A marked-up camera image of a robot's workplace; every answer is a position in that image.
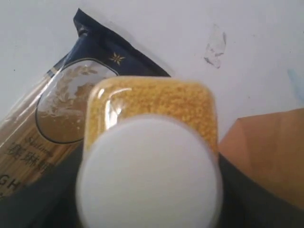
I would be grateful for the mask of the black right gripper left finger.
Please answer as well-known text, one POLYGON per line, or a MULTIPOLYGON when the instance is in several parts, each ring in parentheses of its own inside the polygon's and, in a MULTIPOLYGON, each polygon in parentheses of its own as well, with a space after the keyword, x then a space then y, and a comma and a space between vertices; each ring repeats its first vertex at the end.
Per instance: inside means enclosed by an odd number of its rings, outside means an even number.
POLYGON ((0 226, 25 228, 42 212, 52 208, 68 186, 76 180, 82 153, 81 147, 78 147, 39 180, 2 199, 0 226))

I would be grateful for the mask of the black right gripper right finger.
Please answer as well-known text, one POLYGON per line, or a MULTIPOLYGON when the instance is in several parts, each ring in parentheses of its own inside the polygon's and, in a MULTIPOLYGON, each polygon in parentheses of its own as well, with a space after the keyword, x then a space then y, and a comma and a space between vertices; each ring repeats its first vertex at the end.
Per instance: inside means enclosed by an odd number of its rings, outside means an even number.
POLYGON ((304 211, 269 193, 219 156, 223 180, 220 228, 302 228, 304 211))

